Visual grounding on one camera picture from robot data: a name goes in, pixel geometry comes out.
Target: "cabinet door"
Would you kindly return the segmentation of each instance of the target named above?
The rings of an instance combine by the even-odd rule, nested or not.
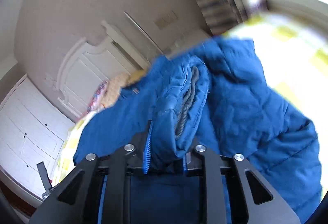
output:
[[[66,140],[68,129],[73,127],[74,123],[55,108],[29,79],[26,78],[12,96],[16,97],[44,127],[63,141]]]
[[[1,113],[38,148],[52,158],[57,158],[63,140],[44,127],[14,95],[7,100]]]
[[[45,192],[39,173],[17,156],[0,138],[0,165],[19,184],[41,197]]]
[[[0,112],[0,138],[19,158],[36,171],[36,165],[40,162],[44,162],[48,172],[52,171],[55,159],[32,143],[2,111]]]

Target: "white wardrobe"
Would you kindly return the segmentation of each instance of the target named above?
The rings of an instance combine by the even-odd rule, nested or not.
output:
[[[44,162],[51,175],[74,123],[24,76],[0,106],[0,168],[34,196],[45,192],[37,171]]]

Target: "blue puffer jacket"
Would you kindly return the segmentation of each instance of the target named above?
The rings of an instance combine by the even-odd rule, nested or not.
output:
[[[199,71],[196,93],[176,139],[177,116],[194,66]],[[318,206],[321,164],[314,125],[267,87],[252,40],[213,38],[171,61],[159,57],[140,82],[122,90],[112,108],[91,119],[74,161],[88,153],[113,153],[143,131],[148,119],[153,120],[151,159],[157,168],[182,158],[196,135],[218,154],[247,157],[301,223]],[[133,223],[197,223],[197,179],[147,176],[131,184]]]

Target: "black metal frame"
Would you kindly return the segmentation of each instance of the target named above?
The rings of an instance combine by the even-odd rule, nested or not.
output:
[[[18,217],[0,189],[0,216],[1,223],[23,224],[24,222]]]
[[[102,223],[130,224],[130,179],[144,175],[147,135],[148,132],[136,134],[130,143],[133,149],[121,147],[101,158],[87,156],[60,184],[50,188],[50,195],[33,214],[30,224],[96,224],[105,175]],[[238,161],[238,158],[217,155],[210,148],[198,145],[195,138],[185,158],[175,161],[171,168],[186,177],[200,176],[199,219],[203,224],[227,223],[222,176],[226,177],[232,223],[300,223],[284,199],[247,159]],[[40,171],[49,187],[48,176]],[[163,173],[167,172],[148,170],[148,174]]]
[[[328,193],[305,224],[328,223]]]

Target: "metal bolt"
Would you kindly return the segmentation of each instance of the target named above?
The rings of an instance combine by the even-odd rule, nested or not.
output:
[[[94,160],[95,158],[96,158],[96,155],[93,154],[93,153],[87,154],[87,155],[85,156],[85,159],[88,160],[88,161],[92,161],[92,160]]]
[[[233,158],[237,161],[243,161],[244,160],[244,156],[242,154],[235,154],[233,156]]]
[[[124,146],[124,150],[128,151],[128,152],[133,151],[134,150],[134,145],[127,144],[127,145]]]
[[[196,151],[198,152],[204,152],[206,150],[206,147],[203,145],[196,145],[195,146]]]

